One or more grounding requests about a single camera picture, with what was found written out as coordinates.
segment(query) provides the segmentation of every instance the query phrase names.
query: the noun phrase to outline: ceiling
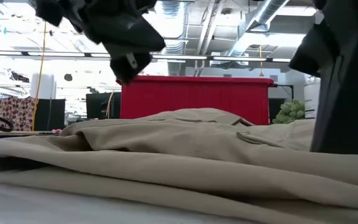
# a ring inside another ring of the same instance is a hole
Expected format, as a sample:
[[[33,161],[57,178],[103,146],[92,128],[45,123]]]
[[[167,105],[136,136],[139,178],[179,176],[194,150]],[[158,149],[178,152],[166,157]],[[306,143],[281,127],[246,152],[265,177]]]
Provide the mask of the ceiling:
[[[203,15],[210,1],[197,0],[188,5],[186,12],[188,19],[185,23],[186,32],[181,40],[186,43],[183,52],[186,55],[199,54],[196,49],[203,27],[208,26],[207,33],[210,32],[213,21],[216,21],[216,28],[213,30],[213,38],[208,45],[206,54],[228,51],[242,35],[238,33],[238,26],[244,22],[244,16],[257,7],[257,3],[251,0],[222,0],[225,1],[223,13],[216,14],[211,18],[209,24],[205,24],[205,22],[203,23],[205,21]],[[254,45],[248,47],[245,54],[250,57],[291,58],[303,36],[314,24],[315,12],[311,0],[290,1],[271,22],[269,33],[281,34],[281,36],[277,36],[278,38],[275,39],[255,38],[255,42],[252,43]],[[161,34],[174,28],[170,24],[164,24],[162,18],[152,18],[152,12],[150,14],[145,15],[145,18]],[[46,51],[106,53],[102,45],[96,45],[84,35],[78,34],[66,19],[63,20],[60,27],[47,24],[47,31],[51,32],[47,34],[45,41]],[[42,51],[43,36],[44,23],[35,16],[35,11],[27,3],[27,0],[3,0],[3,3],[0,3],[0,50]],[[186,61],[180,66],[194,67],[195,65],[194,61]],[[249,62],[246,68],[254,69],[260,66],[259,62]],[[264,68],[286,67],[282,63],[265,63],[263,66]],[[31,74],[39,72],[39,67],[40,62],[35,62],[32,59],[13,60],[0,57],[0,83],[15,82],[7,78],[9,77],[9,73],[6,73],[7,69],[15,70],[31,78]],[[164,75],[167,70],[167,62],[152,63],[146,73]],[[44,63],[44,72],[60,74],[57,78],[58,86],[115,85],[114,74],[110,71],[108,61],[48,60]],[[73,74],[73,82],[66,82],[62,78],[66,73]]]

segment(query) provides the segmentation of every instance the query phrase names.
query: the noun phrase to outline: ceiling duct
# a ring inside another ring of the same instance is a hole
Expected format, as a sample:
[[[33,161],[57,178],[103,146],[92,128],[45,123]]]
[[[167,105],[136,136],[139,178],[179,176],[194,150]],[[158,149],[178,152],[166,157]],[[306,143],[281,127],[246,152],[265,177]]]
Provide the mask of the ceiling duct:
[[[280,8],[286,5],[289,0],[265,0],[258,4],[252,12],[246,14],[246,21],[239,26],[239,33],[242,36],[227,51],[226,56],[238,57],[244,54],[252,43],[253,35],[250,31],[267,32],[270,29],[270,22],[277,15]]]
[[[185,26],[188,2],[181,1],[157,1],[154,6],[155,13],[161,17],[161,35],[168,39],[183,39],[185,37]],[[181,40],[166,40],[163,54],[179,55],[185,51],[185,43]],[[168,62],[169,75],[179,75],[180,64]]]

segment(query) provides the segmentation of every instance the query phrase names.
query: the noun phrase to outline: beige fabric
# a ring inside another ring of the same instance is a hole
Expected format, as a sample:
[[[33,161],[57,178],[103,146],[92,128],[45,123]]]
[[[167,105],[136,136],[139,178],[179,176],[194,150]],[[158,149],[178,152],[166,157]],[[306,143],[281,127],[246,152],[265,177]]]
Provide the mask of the beige fabric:
[[[257,223],[358,223],[358,156],[308,152],[313,126],[252,126],[214,109],[77,123],[0,139],[0,183]]]

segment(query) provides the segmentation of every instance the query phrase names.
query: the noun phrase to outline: red container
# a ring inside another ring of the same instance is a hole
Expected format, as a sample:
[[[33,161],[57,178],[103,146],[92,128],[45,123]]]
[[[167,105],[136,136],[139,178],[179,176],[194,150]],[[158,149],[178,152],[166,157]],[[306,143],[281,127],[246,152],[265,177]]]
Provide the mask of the red container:
[[[184,108],[216,108],[269,124],[269,78],[139,76],[122,87],[121,118]]]

